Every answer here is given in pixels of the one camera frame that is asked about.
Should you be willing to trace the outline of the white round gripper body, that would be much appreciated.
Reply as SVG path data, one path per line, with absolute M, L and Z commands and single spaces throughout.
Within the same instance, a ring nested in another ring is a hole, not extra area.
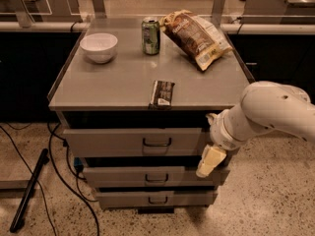
M 245 144 L 249 139 L 249 126 L 239 106 L 217 114 L 210 127 L 210 138 L 214 145 L 224 150 L 235 150 Z

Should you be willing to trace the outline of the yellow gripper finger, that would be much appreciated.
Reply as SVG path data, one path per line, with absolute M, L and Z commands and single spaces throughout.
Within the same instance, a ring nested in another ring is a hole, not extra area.
M 206 118 L 208 120 L 208 123 L 210 125 L 213 125 L 215 123 L 216 118 L 217 118 L 217 114 L 215 114 L 215 113 L 208 113 L 206 115 Z
M 225 158 L 226 151 L 224 149 L 206 145 L 198 164 L 196 175 L 200 178 L 208 177 Z

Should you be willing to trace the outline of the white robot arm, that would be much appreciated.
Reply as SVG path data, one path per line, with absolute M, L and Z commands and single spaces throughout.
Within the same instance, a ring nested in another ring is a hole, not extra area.
M 248 140 L 279 130 L 315 143 L 315 105 L 301 88 L 273 82 L 247 86 L 239 102 L 219 114 L 207 115 L 211 143 L 205 146 L 196 175 L 205 178 L 227 153 Z

